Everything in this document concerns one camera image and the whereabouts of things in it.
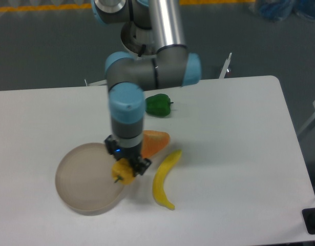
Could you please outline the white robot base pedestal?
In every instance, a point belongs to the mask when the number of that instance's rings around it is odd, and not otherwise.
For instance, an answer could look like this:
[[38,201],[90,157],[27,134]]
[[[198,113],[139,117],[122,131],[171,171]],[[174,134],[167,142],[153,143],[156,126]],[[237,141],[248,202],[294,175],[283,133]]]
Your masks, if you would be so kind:
[[157,89],[153,31],[127,22],[121,29],[120,37],[125,50],[110,54],[104,63],[105,80],[90,83],[89,86],[105,86],[110,91],[117,84],[129,82],[144,91]]

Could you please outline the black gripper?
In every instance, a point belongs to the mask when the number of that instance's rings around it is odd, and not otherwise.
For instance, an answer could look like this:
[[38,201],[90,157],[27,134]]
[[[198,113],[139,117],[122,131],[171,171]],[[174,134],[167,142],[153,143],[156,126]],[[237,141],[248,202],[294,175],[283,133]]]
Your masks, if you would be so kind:
[[141,157],[142,143],[132,147],[122,147],[113,139],[112,135],[110,135],[104,140],[104,144],[107,152],[113,155],[116,160],[125,158],[131,163],[134,176],[143,175],[151,165],[149,159]]

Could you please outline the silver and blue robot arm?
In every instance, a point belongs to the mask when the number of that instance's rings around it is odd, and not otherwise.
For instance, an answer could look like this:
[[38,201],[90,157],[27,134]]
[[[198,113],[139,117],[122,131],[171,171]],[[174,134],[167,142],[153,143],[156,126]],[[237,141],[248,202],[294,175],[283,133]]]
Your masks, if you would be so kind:
[[197,84],[201,62],[185,44],[178,1],[92,1],[94,16],[104,24],[133,24],[151,31],[154,55],[135,59],[115,52],[105,62],[112,133],[105,140],[109,154],[127,160],[131,175],[142,175],[151,161],[141,155],[144,92]]

